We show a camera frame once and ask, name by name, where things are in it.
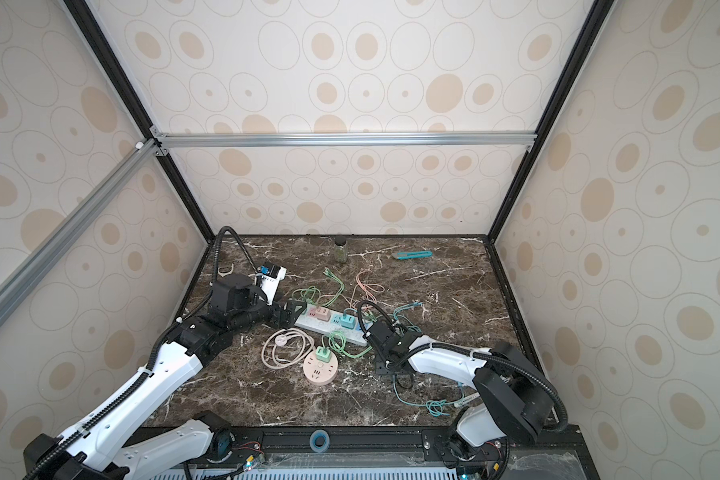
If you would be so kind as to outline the pink charger plug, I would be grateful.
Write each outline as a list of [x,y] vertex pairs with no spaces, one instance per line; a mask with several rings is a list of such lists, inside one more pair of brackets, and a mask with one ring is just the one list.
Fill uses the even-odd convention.
[[316,319],[321,320],[321,321],[328,322],[331,320],[331,311],[325,307],[316,307],[313,310],[312,315]]

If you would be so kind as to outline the teal charger plug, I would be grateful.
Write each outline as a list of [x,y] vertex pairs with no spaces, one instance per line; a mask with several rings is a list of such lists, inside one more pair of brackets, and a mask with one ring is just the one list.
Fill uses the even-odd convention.
[[354,330],[357,326],[357,318],[349,314],[343,314],[339,318],[339,324],[344,329]]

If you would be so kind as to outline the green charger plug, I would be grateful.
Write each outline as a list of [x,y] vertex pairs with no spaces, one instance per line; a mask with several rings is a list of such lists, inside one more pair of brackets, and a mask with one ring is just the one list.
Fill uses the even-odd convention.
[[328,347],[319,346],[315,349],[315,358],[323,363],[329,363],[332,359],[332,352]]

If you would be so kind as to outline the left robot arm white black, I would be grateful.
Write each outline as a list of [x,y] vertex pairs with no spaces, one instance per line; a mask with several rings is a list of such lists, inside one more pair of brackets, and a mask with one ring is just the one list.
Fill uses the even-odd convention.
[[220,274],[214,265],[200,304],[158,336],[145,365],[84,418],[51,437],[40,434],[24,449],[28,479],[148,479],[205,454],[225,456],[229,424],[203,413],[183,425],[128,446],[126,443],[176,390],[229,348],[235,336],[266,324],[290,328],[303,301],[277,301],[285,267],[245,259],[251,274]]

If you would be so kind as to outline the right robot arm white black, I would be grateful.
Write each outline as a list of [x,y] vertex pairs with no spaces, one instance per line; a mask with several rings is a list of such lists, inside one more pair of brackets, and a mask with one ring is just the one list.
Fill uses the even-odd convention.
[[534,444],[544,431],[563,432],[567,409],[557,389],[518,349],[501,341],[488,349],[437,341],[394,321],[377,303],[356,307],[363,338],[383,372],[394,377],[436,375],[478,394],[480,403],[462,409],[440,444],[460,467],[482,447],[499,440],[501,459],[511,440]]

